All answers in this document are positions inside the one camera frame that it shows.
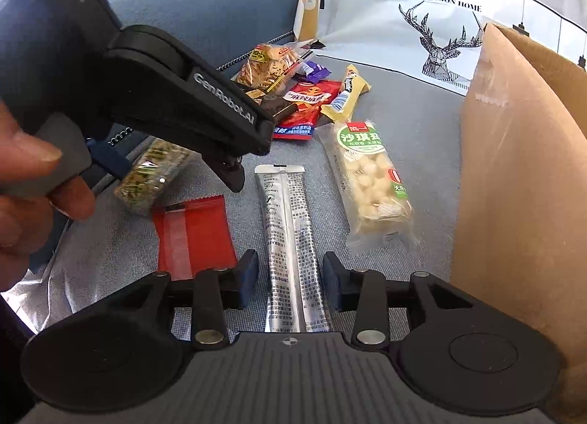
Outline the open cardboard box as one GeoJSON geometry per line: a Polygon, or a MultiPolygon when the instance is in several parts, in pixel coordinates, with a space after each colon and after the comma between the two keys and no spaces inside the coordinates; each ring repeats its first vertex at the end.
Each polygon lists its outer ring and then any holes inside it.
{"type": "Polygon", "coordinates": [[[549,337],[549,409],[586,419],[586,73],[523,34],[485,27],[461,111],[451,280],[549,337]]]}

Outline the white green sachima pack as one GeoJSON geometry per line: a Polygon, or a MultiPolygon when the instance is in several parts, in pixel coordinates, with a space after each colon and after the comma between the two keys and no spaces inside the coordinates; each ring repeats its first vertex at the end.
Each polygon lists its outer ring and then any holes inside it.
{"type": "Polygon", "coordinates": [[[345,210],[349,251],[383,247],[397,236],[413,239],[414,208],[376,125],[329,123],[316,135],[345,210]]]}

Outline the grey deer print cover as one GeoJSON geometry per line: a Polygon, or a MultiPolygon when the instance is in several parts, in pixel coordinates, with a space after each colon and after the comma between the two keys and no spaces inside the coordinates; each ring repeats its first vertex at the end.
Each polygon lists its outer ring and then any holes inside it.
{"type": "Polygon", "coordinates": [[[487,23],[569,61],[586,54],[586,0],[317,0],[322,54],[467,91],[487,23]]]}

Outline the plain red snack packet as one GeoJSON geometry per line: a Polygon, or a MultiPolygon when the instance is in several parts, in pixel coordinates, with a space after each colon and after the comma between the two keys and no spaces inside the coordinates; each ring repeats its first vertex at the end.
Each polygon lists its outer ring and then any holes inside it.
{"type": "Polygon", "coordinates": [[[168,272],[172,280],[236,266],[222,195],[154,208],[151,218],[159,239],[158,270],[168,272]]]}

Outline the dark brown cracker packet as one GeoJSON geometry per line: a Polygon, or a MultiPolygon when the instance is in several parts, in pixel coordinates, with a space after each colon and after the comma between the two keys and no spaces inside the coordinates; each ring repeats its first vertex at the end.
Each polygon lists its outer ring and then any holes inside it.
{"type": "Polygon", "coordinates": [[[298,111],[298,106],[285,99],[284,96],[266,93],[260,89],[253,89],[246,92],[250,99],[258,103],[264,111],[268,112],[277,125],[291,117],[298,111]]]}

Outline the red chip packet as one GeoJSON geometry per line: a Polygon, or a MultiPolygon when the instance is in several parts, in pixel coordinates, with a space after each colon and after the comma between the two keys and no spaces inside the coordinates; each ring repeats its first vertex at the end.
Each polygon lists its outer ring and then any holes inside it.
{"type": "Polygon", "coordinates": [[[322,80],[298,82],[284,99],[295,106],[295,112],[274,128],[274,140],[309,141],[320,118],[321,106],[329,104],[338,94],[340,82],[322,80]]]}

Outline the purple candy wrapper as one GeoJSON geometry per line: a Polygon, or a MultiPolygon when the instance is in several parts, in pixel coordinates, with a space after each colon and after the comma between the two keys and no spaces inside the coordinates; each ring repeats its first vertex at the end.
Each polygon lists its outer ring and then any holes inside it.
{"type": "Polygon", "coordinates": [[[312,84],[318,84],[326,80],[330,75],[330,70],[314,61],[302,61],[295,75],[302,81],[312,84]]]}

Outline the silver stick sachet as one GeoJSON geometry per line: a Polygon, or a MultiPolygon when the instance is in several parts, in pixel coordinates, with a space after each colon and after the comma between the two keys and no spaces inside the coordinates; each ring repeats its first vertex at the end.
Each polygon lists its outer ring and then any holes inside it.
{"type": "Polygon", "coordinates": [[[255,167],[267,242],[269,333],[332,330],[306,197],[305,172],[302,166],[255,167]]]}

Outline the yellow snack bar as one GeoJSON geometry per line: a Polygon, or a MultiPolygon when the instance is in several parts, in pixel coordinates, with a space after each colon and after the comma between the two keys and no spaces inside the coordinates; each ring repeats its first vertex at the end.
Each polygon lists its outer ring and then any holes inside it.
{"type": "Polygon", "coordinates": [[[361,94],[369,92],[371,85],[354,65],[347,65],[339,92],[328,104],[321,106],[321,113],[332,122],[349,122],[361,94]]]}

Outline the round green seed snack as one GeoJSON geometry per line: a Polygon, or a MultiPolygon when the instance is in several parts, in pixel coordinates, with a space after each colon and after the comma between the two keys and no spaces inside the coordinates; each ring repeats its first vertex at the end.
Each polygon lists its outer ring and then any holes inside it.
{"type": "Polygon", "coordinates": [[[113,194],[135,215],[149,215],[157,198],[195,157],[187,148],[155,139],[113,194]]]}

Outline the clear bag of cookies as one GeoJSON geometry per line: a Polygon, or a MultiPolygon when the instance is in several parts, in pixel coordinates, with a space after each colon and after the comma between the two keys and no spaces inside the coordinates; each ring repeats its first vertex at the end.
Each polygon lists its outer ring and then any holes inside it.
{"type": "Polygon", "coordinates": [[[232,79],[249,90],[279,92],[312,53],[310,48],[297,43],[258,44],[232,79]]]}

